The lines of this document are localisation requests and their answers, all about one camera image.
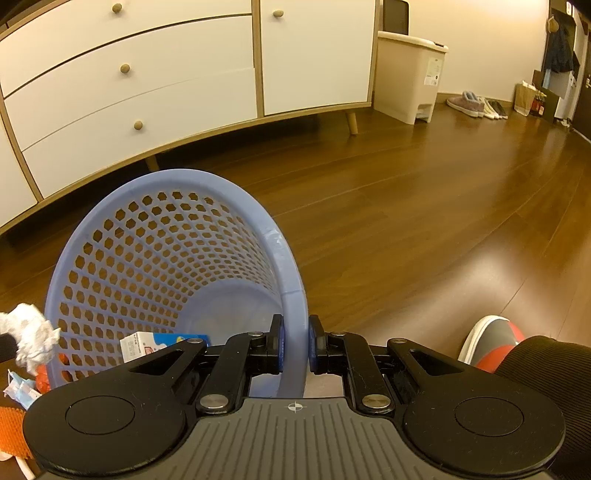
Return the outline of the white tissue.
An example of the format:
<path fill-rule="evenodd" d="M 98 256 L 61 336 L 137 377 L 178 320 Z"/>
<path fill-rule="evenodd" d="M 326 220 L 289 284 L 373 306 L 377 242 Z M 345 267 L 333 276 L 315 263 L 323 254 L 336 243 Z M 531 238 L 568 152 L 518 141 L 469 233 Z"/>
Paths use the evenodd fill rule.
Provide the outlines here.
<path fill-rule="evenodd" d="M 53 358 L 61 330 L 32 304 L 20 303 L 0 316 L 1 333 L 16 341 L 16 363 L 36 376 L 38 368 Z"/>

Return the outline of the blue surgical face mask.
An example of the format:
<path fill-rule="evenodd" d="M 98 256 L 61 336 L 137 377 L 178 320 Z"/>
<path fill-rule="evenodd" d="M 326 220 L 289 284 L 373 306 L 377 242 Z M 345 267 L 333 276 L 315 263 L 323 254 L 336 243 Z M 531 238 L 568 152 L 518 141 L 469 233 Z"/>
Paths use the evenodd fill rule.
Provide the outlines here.
<path fill-rule="evenodd" d="M 41 396 L 41 394 L 35 390 L 35 384 L 32 380 L 25 380 L 15 372 L 9 371 L 8 379 L 8 386 L 3 390 L 4 396 L 8 397 L 9 399 L 15 401 L 17 404 L 20 405 L 19 408 L 12 408 L 24 410 L 26 413 L 28 408 L 34 403 L 35 400 L 37 400 Z M 25 479 L 36 478 L 36 475 L 33 473 L 28 464 L 28 461 L 31 459 L 25 460 L 22 458 L 8 455 L 1 451 L 2 461 L 7 461 L 11 458 L 13 458 L 16 461 Z"/>

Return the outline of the red plastic bag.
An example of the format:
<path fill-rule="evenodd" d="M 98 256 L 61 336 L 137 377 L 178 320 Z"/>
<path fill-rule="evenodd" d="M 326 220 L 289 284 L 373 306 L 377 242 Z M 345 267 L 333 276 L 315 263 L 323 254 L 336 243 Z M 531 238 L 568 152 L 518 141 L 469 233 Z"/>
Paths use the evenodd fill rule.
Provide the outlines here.
<path fill-rule="evenodd" d="M 65 354 L 60 353 L 58 355 L 58 358 L 66 366 L 69 365 L 69 359 L 68 359 L 68 357 Z M 48 371 L 47 371 L 47 366 L 46 365 L 40 365 L 37 368 L 37 370 L 36 370 L 35 386 L 36 386 L 36 390 L 40 394 L 45 394 L 45 393 L 47 393 L 47 392 L 49 392 L 51 390 L 51 386 L 50 386 L 50 381 L 49 381 L 49 378 L 48 378 Z"/>

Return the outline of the blue white milk carton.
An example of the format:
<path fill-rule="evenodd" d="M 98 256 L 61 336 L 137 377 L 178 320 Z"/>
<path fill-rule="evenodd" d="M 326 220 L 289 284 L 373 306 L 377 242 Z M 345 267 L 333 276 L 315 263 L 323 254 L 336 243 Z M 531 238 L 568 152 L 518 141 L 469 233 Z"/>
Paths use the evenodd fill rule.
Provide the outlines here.
<path fill-rule="evenodd" d="M 201 340 L 207 346 L 211 344 L 207 335 L 135 332 L 119 341 L 124 363 L 167 348 L 185 340 Z"/>

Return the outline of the lavender plastic waste basket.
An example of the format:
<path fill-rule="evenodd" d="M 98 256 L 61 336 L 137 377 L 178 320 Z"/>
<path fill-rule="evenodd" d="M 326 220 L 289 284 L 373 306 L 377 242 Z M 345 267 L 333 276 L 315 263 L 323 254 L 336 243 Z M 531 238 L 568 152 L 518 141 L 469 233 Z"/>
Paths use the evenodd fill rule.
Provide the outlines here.
<path fill-rule="evenodd" d="M 221 345 L 283 316 L 283 373 L 259 396 L 300 397 L 308 370 L 308 304 L 280 227 L 249 193 L 192 169 L 119 187 L 81 221 L 53 272 L 45 317 L 60 330 L 52 387 L 121 364 L 136 332 L 200 334 Z"/>

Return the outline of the red grey white shoe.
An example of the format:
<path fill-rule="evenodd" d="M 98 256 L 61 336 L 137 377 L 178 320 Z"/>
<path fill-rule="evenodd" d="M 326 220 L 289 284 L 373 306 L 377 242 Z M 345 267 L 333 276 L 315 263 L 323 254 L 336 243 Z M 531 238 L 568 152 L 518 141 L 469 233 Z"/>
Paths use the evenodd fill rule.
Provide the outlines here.
<path fill-rule="evenodd" d="M 524 340 L 524 334 L 509 319 L 487 315 L 468 334 L 458 360 L 494 373 L 506 356 Z"/>

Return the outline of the black trouser leg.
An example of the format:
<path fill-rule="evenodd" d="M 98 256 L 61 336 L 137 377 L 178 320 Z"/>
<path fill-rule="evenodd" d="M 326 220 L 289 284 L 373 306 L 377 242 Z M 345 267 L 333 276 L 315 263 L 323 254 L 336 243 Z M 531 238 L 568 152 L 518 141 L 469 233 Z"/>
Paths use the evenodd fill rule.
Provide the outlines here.
<path fill-rule="evenodd" d="M 591 476 L 591 350 L 535 336 L 518 344 L 496 373 L 550 398 L 562 411 L 564 443 L 551 466 L 561 479 Z"/>

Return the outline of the white wooden sideboard cabinet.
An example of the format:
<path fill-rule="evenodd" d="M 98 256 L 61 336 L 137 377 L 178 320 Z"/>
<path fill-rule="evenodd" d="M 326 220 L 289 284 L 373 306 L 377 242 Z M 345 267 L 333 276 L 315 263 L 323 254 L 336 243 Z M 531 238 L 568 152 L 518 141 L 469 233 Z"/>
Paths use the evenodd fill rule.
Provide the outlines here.
<path fill-rule="evenodd" d="M 370 105 L 375 1 L 52 1 L 1 34 L 1 226 L 138 160 Z"/>

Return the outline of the grey sneakers pair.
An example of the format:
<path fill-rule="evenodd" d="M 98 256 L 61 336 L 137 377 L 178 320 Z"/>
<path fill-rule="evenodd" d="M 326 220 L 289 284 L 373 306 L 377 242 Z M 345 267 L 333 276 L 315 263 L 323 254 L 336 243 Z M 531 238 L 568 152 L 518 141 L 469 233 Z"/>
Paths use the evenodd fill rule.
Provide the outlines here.
<path fill-rule="evenodd" d="M 472 91 L 464 91 L 461 95 L 449 97 L 446 104 L 471 118 L 489 120 L 508 118 L 505 108 L 499 101 L 478 96 Z"/>

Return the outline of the brown paper bag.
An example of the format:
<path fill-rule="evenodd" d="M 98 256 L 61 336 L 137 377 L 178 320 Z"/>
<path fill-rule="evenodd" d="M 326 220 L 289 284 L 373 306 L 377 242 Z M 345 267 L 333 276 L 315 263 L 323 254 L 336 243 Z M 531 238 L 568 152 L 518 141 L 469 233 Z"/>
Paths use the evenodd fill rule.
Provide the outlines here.
<path fill-rule="evenodd" d="M 515 86 L 515 96 L 513 108 L 514 110 L 527 117 L 530 114 L 533 102 L 538 94 L 535 86 L 522 81 Z"/>

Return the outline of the beige pedal trash bin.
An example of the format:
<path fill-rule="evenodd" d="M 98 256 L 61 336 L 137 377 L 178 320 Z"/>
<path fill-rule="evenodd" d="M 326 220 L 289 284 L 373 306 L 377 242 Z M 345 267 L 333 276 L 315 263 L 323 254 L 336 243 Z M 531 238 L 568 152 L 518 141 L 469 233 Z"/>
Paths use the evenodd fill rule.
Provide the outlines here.
<path fill-rule="evenodd" d="M 431 40 L 379 31 L 374 109 L 408 125 L 430 123 L 448 52 Z"/>

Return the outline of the hanging dark coat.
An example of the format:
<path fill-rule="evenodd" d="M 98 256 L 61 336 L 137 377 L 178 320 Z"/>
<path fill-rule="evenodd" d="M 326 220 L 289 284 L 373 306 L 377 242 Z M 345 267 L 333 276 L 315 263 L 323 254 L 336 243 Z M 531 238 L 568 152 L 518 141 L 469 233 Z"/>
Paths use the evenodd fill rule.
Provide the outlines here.
<path fill-rule="evenodd" d="M 572 18 L 551 15 L 547 21 L 547 45 L 543 61 L 545 70 L 568 73 L 580 66 L 574 50 L 576 25 Z"/>

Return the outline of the black monitor screen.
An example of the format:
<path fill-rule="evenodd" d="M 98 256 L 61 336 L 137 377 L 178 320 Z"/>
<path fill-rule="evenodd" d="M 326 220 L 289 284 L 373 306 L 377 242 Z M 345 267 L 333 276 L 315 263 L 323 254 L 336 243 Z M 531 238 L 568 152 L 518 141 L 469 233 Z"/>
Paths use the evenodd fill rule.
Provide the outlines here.
<path fill-rule="evenodd" d="M 408 35 L 410 31 L 410 5 L 405 0 L 383 1 L 383 30 Z"/>

